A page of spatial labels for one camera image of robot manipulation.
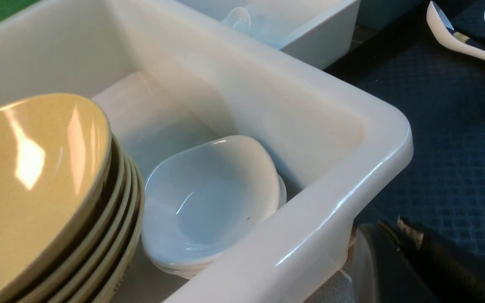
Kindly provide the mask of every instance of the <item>dark blue mat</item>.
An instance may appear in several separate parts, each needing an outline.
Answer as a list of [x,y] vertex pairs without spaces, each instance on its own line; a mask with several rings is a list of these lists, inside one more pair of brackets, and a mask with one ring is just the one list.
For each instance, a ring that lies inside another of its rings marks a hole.
[[[410,121],[413,160],[371,205],[419,221],[485,259],[485,62],[440,46],[425,7],[326,71]],[[474,2],[451,13],[452,23],[484,36],[484,9],[485,0]]]

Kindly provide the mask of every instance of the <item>tan bowl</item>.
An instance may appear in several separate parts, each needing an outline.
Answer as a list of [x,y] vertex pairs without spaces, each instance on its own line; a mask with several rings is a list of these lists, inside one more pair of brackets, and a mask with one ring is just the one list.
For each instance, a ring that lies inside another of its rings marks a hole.
[[0,302],[40,276],[87,221],[111,138],[102,109],[81,96],[0,108]]
[[107,274],[109,274],[110,269],[113,266],[116,266],[120,255],[125,251],[125,244],[131,238],[133,227],[136,221],[134,214],[136,213],[136,209],[139,207],[137,204],[137,198],[139,196],[137,172],[133,165],[130,165],[130,167],[132,171],[132,197],[129,201],[130,207],[128,209],[125,221],[123,222],[123,226],[121,227],[121,230],[119,230],[119,234],[117,235],[117,238],[115,238],[115,242],[112,244],[112,247],[110,247],[110,250],[104,256],[104,259],[102,259],[102,262],[91,274],[91,276],[87,278],[85,283],[80,286],[80,289],[70,299],[65,300],[66,303],[85,302],[100,286],[102,280]]
[[123,159],[125,161],[125,178],[124,194],[120,201],[119,209],[115,218],[110,222],[108,232],[102,238],[102,241],[96,246],[93,253],[87,257],[85,263],[80,264],[80,269],[73,274],[71,279],[65,282],[64,286],[59,289],[53,296],[48,299],[48,303],[67,302],[69,297],[73,295],[79,288],[83,286],[88,277],[98,268],[108,254],[114,247],[121,232],[128,229],[125,227],[125,222],[129,213],[132,213],[131,194],[133,195],[133,176],[130,163],[127,161],[123,150]]
[[100,244],[100,241],[108,233],[108,227],[115,220],[116,210],[120,209],[120,203],[125,192],[122,185],[127,180],[125,178],[123,150],[114,136],[112,137],[112,157],[108,181],[101,197],[106,201],[106,207],[101,210],[99,215],[92,216],[95,219],[98,218],[94,226],[88,229],[87,236],[73,249],[71,255],[57,269],[50,271],[48,276],[43,277],[42,282],[21,298],[19,303],[42,302],[47,299],[48,295],[61,288],[63,282],[71,278],[71,274],[77,270],[78,265],[85,261],[85,258],[93,252],[93,249]]
[[143,220],[143,210],[145,206],[145,201],[144,201],[145,187],[143,185],[141,174],[133,162],[132,162],[132,166],[137,171],[138,189],[139,189],[138,202],[137,202],[139,205],[136,210],[137,214],[135,215],[136,222],[133,223],[134,229],[132,231],[132,236],[129,242],[127,242],[125,251],[123,252],[123,255],[119,258],[119,261],[116,267],[112,272],[107,274],[106,276],[107,279],[101,283],[102,288],[95,293],[92,303],[108,303],[113,298],[113,296],[115,295],[115,292],[117,292],[117,289],[119,288],[121,282],[123,281],[125,271],[131,264],[132,257],[136,252],[136,247],[140,240],[140,232],[141,232],[142,220]]

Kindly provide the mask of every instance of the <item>stack of white bowls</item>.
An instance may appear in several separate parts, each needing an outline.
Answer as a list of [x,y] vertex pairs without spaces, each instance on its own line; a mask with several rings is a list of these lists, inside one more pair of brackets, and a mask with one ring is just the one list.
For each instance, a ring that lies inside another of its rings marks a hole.
[[144,186],[100,107],[0,108],[0,303],[107,302],[140,235]]
[[146,185],[142,243],[162,271],[190,279],[285,204],[263,146],[230,136],[160,163]]

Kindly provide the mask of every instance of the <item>white plastic tub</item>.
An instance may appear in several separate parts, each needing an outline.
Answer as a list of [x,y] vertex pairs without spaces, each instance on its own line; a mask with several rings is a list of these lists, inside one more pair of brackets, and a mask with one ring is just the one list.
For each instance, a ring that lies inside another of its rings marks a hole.
[[186,284],[138,251],[117,303],[302,302],[341,268],[354,217],[412,157],[394,107],[172,0],[43,0],[1,23],[0,105],[48,92],[100,103],[143,175],[244,134],[294,196]]
[[348,52],[360,4],[360,0],[177,1],[219,22],[227,21],[234,8],[242,8],[250,24],[234,28],[318,69]]

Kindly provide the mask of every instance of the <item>clear plastic container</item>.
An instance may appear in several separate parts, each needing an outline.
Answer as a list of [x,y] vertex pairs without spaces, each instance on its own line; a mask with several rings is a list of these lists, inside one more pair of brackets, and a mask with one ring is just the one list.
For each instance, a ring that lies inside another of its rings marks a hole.
[[349,50],[360,0],[177,0],[324,69]]

